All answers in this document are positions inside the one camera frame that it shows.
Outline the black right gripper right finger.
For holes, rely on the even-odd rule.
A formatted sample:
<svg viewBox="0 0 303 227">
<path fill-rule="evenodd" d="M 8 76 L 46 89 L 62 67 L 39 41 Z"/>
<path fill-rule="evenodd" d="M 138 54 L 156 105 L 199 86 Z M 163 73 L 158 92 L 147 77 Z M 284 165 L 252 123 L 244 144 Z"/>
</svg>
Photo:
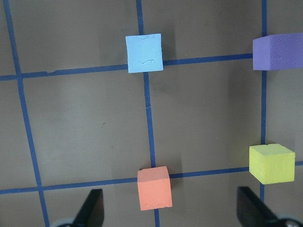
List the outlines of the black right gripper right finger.
<svg viewBox="0 0 303 227">
<path fill-rule="evenodd" d="M 237 189 L 237 218 L 242 227 L 273 227 L 277 216 L 247 186 Z"/>
</svg>

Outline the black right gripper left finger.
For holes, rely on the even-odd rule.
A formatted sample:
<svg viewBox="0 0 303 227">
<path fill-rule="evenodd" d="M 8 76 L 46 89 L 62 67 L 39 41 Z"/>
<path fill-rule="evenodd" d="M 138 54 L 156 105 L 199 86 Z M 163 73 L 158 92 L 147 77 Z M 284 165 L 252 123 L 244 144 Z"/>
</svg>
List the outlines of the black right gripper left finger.
<svg viewBox="0 0 303 227">
<path fill-rule="evenodd" d="M 93 189 L 88 194 L 75 220 L 75 227 L 101 227 L 104 223 L 104 199 L 102 189 Z"/>
</svg>

